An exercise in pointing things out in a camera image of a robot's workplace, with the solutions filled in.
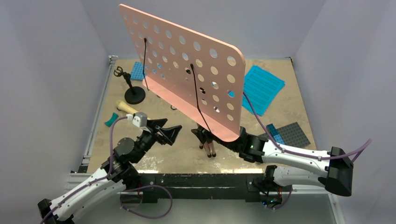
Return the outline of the beige toy microphone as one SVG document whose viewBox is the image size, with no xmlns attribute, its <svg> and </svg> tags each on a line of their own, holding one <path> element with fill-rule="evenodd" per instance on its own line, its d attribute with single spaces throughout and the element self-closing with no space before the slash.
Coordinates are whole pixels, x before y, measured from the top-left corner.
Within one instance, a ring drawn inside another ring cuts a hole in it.
<svg viewBox="0 0 396 224">
<path fill-rule="evenodd" d="M 122 101 L 122 100 L 117 100 L 115 102 L 115 105 L 119 111 L 125 112 L 126 115 L 129 113 L 134 114 L 134 113 L 140 112 L 140 111 L 137 111 L 136 109 L 132 108 L 130 105 L 128 105 L 125 101 Z"/>
</svg>

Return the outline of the pink music stand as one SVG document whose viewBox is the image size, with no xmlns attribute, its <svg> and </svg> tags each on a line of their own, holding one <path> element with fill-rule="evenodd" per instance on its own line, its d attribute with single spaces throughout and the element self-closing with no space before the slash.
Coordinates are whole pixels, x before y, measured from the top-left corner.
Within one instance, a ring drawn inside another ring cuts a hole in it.
<svg viewBox="0 0 396 224">
<path fill-rule="evenodd" d="M 245 58 L 226 42 L 125 4 L 120 14 L 140 62 L 143 84 L 201 126 L 201 133 L 240 153 Z"/>
</svg>

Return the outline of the blue sheet music page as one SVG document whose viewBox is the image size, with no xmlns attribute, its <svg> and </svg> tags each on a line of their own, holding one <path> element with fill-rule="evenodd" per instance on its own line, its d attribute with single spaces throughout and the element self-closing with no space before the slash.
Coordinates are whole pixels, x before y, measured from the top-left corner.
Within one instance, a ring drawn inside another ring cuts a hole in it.
<svg viewBox="0 0 396 224">
<path fill-rule="evenodd" d="M 285 82 L 257 65 L 251 67 L 244 79 L 244 92 L 247 94 L 252 107 L 246 97 L 242 106 L 253 113 L 262 116 L 273 99 L 285 86 Z"/>
</svg>

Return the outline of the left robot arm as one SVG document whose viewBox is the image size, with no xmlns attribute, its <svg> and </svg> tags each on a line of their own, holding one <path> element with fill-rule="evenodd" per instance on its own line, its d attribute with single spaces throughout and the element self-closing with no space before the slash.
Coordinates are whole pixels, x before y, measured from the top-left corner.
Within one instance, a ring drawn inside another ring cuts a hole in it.
<svg viewBox="0 0 396 224">
<path fill-rule="evenodd" d="M 136 121 L 137 117 L 135 113 L 116 119 L 116 122 L 126 119 L 142 130 L 136 140 L 125 138 L 115 147 L 110 140 L 110 156 L 94 173 L 62 196 L 38 203 L 42 224 L 74 224 L 117 193 L 146 188 L 140 185 L 141 176 L 133 164 L 155 143 L 173 145 L 182 126 L 165 128 L 166 118 Z"/>
</svg>

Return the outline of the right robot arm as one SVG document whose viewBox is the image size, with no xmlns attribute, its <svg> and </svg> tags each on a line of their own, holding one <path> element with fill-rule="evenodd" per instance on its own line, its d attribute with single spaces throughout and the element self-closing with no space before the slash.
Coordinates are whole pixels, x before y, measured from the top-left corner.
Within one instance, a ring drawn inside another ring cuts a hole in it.
<svg viewBox="0 0 396 224">
<path fill-rule="evenodd" d="M 330 193 L 339 196 L 351 196 L 354 164 L 339 147 L 330 151 L 307 150 L 248 134 L 244 127 L 240 129 L 239 138 L 226 142 L 213 137 L 213 140 L 250 163 L 277 163 L 293 167 L 299 177 L 291 178 L 290 171 L 281 171 L 277 167 L 273 172 L 262 177 L 263 186 L 273 190 L 277 186 L 293 184 L 316 185 L 324 187 Z"/>
</svg>

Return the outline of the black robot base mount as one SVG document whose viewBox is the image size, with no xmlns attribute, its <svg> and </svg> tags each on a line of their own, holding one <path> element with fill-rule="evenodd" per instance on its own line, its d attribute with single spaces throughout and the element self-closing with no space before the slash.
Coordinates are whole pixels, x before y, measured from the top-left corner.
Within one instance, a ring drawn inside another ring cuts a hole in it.
<svg viewBox="0 0 396 224">
<path fill-rule="evenodd" d="M 244 200 L 280 204 L 281 194 L 291 187 L 281 187 L 260 173 L 242 174 L 141 174 L 137 192 L 120 192 L 126 205 L 157 203 L 159 199 Z"/>
</svg>

